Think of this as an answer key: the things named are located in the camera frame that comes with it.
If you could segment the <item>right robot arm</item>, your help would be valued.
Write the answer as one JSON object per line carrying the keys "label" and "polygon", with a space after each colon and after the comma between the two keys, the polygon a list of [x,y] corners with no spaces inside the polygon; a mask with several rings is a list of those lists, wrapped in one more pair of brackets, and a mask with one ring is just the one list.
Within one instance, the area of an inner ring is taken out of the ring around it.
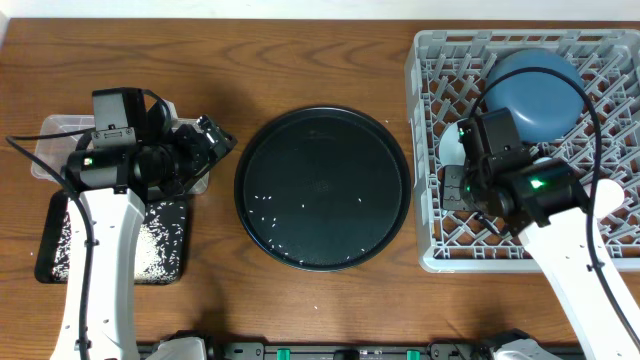
{"label": "right robot arm", "polygon": [[444,196],[460,211],[505,220],[552,286],[589,359],[639,356],[639,307],[603,247],[596,219],[622,202],[606,181],[584,188],[560,159],[503,153],[486,182],[464,156],[444,167]]}

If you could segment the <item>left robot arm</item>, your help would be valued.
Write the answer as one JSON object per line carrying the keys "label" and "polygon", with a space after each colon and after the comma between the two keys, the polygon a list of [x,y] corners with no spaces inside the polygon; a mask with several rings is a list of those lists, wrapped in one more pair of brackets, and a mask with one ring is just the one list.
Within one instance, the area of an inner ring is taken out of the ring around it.
{"label": "left robot arm", "polygon": [[137,238],[152,197],[188,193],[236,146],[206,115],[176,126],[173,105],[140,88],[92,94],[92,148],[62,170],[69,194],[70,266],[55,359],[136,359],[133,300]]}

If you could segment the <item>round black serving tray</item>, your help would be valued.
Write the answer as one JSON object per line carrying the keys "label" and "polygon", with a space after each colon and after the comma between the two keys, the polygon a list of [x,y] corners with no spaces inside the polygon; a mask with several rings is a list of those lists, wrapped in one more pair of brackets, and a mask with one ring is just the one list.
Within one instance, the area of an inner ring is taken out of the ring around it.
{"label": "round black serving tray", "polygon": [[275,260],[314,272],[365,263],[395,238],[411,175],[394,136],[343,106],[290,111],[242,153],[234,200],[251,240]]}

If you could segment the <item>light blue bowl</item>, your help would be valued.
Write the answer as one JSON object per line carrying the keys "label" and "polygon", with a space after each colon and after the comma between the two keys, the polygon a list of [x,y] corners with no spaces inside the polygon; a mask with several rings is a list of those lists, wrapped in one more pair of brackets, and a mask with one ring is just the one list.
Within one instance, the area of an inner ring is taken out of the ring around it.
{"label": "light blue bowl", "polygon": [[440,136],[438,158],[442,166],[464,165],[466,154],[459,138],[457,123],[449,124]]}

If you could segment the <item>pink cup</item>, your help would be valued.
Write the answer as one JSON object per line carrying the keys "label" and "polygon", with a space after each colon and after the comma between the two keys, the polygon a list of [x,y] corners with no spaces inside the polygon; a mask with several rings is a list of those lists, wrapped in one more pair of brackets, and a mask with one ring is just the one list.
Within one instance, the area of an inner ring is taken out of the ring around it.
{"label": "pink cup", "polygon": [[621,207],[624,199],[624,190],[618,183],[610,179],[599,180],[595,194],[594,216],[597,219],[606,217]]}

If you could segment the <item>dark blue plate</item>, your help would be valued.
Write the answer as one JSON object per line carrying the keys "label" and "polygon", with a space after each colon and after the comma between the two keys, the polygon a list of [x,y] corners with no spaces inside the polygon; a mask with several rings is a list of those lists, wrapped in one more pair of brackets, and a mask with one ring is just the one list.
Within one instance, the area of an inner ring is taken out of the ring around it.
{"label": "dark blue plate", "polygon": [[[487,83],[512,71],[541,67],[559,72],[581,86],[577,68],[558,54],[545,49],[526,49],[499,61],[490,71]],[[538,72],[522,73],[502,81],[485,97],[490,111],[507,108],[514,118],[520,139],[525,143],[558,140],[572,130],[584,102],[561,79]]]}

